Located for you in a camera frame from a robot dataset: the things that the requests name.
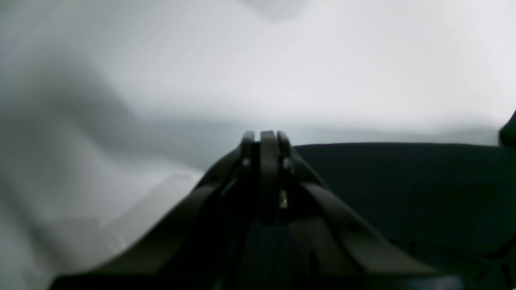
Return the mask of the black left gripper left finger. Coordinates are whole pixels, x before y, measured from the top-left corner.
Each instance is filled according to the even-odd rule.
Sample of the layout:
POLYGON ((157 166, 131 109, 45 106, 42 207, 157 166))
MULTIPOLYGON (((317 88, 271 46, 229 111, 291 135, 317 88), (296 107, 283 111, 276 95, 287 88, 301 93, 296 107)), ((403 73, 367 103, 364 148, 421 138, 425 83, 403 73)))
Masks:
POLYGON ((254 132, 218 160, 133 246, 103 265, 63 275, 52 290, 218 290, 231 286, 256 214, 254 132))

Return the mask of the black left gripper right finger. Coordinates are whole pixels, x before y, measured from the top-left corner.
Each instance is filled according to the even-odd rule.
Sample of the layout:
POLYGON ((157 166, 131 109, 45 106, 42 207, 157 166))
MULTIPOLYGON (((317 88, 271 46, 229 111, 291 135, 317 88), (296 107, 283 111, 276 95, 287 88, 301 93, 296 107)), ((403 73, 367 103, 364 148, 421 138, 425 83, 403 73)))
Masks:
POLYGON ((409 257, 330 191, 285 132, 260 133, 260 218, 285 221, 306 290, 462 290, 460 275, 409 257))

